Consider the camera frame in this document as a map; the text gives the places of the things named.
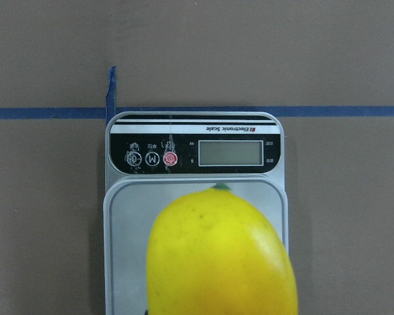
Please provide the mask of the yellow mango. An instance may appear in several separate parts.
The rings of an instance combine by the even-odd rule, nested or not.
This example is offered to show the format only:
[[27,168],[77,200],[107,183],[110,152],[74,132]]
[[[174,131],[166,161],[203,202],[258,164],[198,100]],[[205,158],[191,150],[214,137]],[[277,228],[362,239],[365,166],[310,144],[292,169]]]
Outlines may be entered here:
[[272,224],[225,184],[157,217],[146,253],[150,314],[297,314],[297,285]]

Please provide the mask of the silver digital kitchen scale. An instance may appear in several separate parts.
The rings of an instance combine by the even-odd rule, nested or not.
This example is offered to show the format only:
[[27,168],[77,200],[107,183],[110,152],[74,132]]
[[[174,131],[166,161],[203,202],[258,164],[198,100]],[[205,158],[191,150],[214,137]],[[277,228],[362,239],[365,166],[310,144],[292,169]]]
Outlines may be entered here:
[[105,134],[103,203],[107,314],[146,314],[146,247],[177,198],[228,186],[288,244],[284,130],[265,112],[126,111]]

